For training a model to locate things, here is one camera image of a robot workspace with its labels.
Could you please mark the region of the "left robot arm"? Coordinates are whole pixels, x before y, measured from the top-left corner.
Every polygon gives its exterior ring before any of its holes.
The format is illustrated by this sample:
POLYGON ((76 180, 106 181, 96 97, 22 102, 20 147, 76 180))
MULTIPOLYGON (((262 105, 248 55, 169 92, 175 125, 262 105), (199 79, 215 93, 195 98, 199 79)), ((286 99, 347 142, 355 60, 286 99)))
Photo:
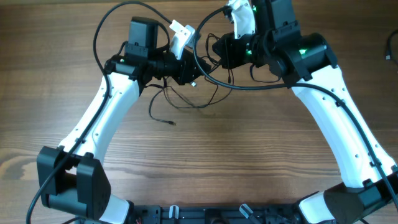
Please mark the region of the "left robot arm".
POLYGON ((58 147, 37 156, 40 188, 35 201, 94 223, 127 223, 133 203, 113 195, 103 163, 123 117, 152 79, 179 85, 199 77, 191 53, 196 31, 170 21, 133 17, 129 38, 102 67, 100 88, 75 129, 58 147))

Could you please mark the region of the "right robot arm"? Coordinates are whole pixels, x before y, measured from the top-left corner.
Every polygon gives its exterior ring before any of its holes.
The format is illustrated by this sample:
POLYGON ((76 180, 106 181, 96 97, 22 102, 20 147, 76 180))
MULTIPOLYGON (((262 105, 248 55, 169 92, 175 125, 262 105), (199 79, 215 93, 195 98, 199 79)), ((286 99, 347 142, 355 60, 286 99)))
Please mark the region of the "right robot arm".
POLYGON ((299 202, 305 222, 354 223, 397 202, 397 164, 352 100, 320 34, 302 35, 290 1, 228 1, 234 25, 213 46, 224 68, 268 65, 309 110, 329 144, 342 182, 299 202))

